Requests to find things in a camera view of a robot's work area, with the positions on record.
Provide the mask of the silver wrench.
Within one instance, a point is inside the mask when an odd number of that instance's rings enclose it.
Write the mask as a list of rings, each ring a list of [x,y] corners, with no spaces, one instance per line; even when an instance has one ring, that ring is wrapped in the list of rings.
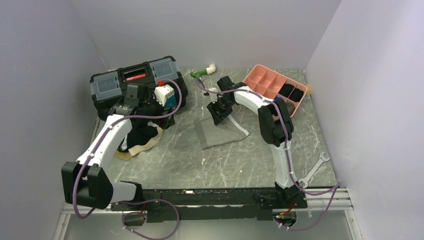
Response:
[[[317,162],[315,163],[315,165],[311,168],[311,170],[308,172],[308,174],[303,177],[300,178],[298,180],[299,185],[305,189],[309,186],[310,180],[311,178],[314,176],[314,174],[318,171],[318,169],[321,167],[321,165],[323,163],[326,163],[330,160],[331,158],[328,156],[327,152],[321,152],[319,154],[319,158],[317,160]]]

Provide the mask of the black rolled underwear left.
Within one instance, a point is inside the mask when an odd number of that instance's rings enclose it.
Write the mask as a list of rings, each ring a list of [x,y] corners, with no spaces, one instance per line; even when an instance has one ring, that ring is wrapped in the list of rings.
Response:
[[[292,91],[295,89],[295,86],[289,83],[285,83],[281,89],[279,90],[279,94],[288,98],[290,96],[290,94],[292,93]]]

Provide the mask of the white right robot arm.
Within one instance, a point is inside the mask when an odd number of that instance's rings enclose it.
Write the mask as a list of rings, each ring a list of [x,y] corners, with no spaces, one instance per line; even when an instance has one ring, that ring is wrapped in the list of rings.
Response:
[[[275,168],[275,196],[270,200],[287,208],[296,198],[303,198],[297,188],[293,172],[291,140],[294,125],[283,100],[274,100],[260,95],[245,83],[234,83],[228,76],[218,82],[218,89],[206,89],[200,79],[197,85],[212,97],[207,105],[213,123],[219,125],[229,117],[235,104],[242,105],[257,114],[262,139],[269,145]]]

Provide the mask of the black toolbox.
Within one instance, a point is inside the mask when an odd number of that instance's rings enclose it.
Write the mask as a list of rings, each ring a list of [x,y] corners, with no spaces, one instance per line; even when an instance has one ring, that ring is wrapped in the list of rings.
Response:
[[[105,121],[110,109],[126,95],[129,84],[145,85],[154,90],[158,81],[164,80],[173,80],[178,84],[182,93],[181,107],[185,107],[189,91],[177,62],[171,55],[92,75],[89,85],[97,116]]]

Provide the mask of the green white pipe fitting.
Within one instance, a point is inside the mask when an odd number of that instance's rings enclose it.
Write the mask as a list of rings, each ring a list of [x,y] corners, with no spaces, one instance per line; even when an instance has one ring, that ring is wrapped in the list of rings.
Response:
[[[189,73],[189,75],[192,77],[192,78],[194,78],[195,79],[195,81],[197,82],[197,83],[201,83],[201,81],[202,81],[202,77],[203,76],[205,76],[205,75],[211,75],[211,74],[213,74],[215,71],[217,70],[217,67],[216,67],[216,65],[213,63],[213,64],[210,64],[208,67],[206,67],[205,69],[203,69],[203,70],[200,70],[200,71],[197,71],[197,72],[190,72]]]

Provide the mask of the pink divided organizer tray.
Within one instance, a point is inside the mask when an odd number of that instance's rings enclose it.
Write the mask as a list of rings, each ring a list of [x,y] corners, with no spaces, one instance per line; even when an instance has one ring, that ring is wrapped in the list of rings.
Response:
[[[263,97],[273,100],[275,97],[280,97],[284,100],[285,103],[290,102],[294,104],[296,107],[294,115],[309,91],[306,85],[261,64],[256,65],[247,74],[243,80],[243,83],[245,83],[250,89]],[[289,98],[279,94],[279,91],[284,84],[294,85],[295,89],[304,91],[303,98],[300,100],[300,102],[293,102]]]

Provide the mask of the grey boxer briefs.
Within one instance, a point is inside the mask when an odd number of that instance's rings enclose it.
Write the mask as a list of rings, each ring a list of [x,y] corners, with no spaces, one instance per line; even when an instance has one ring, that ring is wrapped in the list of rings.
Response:
[[[239,142],[250,135],[231,114],[218,125],[211,116],[195,119],[193,125],[202,150]]]

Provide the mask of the aluminium frame rail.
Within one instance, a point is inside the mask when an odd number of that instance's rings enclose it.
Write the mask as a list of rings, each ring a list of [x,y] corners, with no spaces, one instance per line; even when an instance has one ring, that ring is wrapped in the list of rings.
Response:
[[[359,230],[359,226],[356,223],[356,217],[354,214],[354,207],[352,205],[352,201],[350,199],[350,195],[346,188],[338,188],[336,190],[331,188],[318,188],[312,187],[308,188],[309,192],[312,192],[312,195],[305,194],[308,207],[305,209],[294,209],[290,210],[279,210],[275,215],[273,215],[272,219],[283,220],[287,223],[290,223],[290,228],[293,230],[296,228],[296,223],[298,221],[299,214],[307,213],[308,219],[312,219],[313,212],[321,211],[323,213],[327,213],[329,211],[337,211],[342,212],[346,218],[346,224],[348,227],[348,232],[352,239],[360,240],[362,239],[362,235]],[[82,207],[80,209],[80,213],[82,215],[100,215],[100,214],[115,214],[121,215],[124,223],[129,221],[131,224],[135,226],[142,226],[143,223],[147,222],[147,214],[142,210],[138,211],[112,211],[111,205],[109,204],[105,209],[96,209],[94,211],[90,211],[89,207]]]

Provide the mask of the black rolled underwear right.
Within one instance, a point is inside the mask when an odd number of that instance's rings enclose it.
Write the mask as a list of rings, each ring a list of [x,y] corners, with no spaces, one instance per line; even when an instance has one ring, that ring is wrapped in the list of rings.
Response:
[[[304,96],[304,91],[299,88],[294,88],[290,96],[288,97],[289,100],[298,103],[301,101],[301,99]]]

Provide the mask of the grey rolled underwear in tray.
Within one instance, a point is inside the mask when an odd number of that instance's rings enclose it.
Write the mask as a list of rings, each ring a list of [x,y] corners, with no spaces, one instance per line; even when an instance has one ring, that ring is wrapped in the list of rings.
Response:
[[[286,105],[286,108],[287,108],[289,115],[292,117],[295,113],[296,106],[291,102],[286,102],[285,105]]]

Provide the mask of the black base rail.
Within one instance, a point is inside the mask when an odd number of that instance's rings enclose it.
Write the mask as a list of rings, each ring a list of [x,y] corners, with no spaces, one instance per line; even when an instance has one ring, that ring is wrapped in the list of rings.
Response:
[[[113,203],[112,211],[146,213],[148,223],[180,219],[270,221],[278,211],[306,209],[307,198],[296,187],[144,189],[146,203]]]

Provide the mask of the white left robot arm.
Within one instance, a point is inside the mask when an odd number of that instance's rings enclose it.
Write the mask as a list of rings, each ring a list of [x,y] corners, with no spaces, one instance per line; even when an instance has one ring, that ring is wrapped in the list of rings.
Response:
[[[161,120],[170,118],[181,107],[182,101],[171,112],[161,106],[158,113],[137,114],[150,103],[152,93],[144,93],[143,85],[131,83],[126,95],[109,110],[106,122],[89,148],[75,161],[67,161],[61,169],[65,201],[71,204],[80,219],[88,217],[78,207],[91,211],[104,210],[111,203],[125,204],[131,210],[139,209],[147,202],[142,185],[136,182],[112,183],[105,169],[109,166],[119,145],[133,129],[133,119]]]

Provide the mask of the black rolled underwear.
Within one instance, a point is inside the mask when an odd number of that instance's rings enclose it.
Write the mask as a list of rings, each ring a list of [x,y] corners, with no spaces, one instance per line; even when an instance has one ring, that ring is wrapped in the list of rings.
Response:
[[[289,100],[298,103],[301,101],[301,99],[304,96],[304,91],[299,88],[294,88],[290,96],[288,97]]]
[[[279,90],[279,94],[288,98],[290,96],[290,94],[292,93],[292,91],[295,89],[295,86],[289,83],[285,83],[281,89]]]

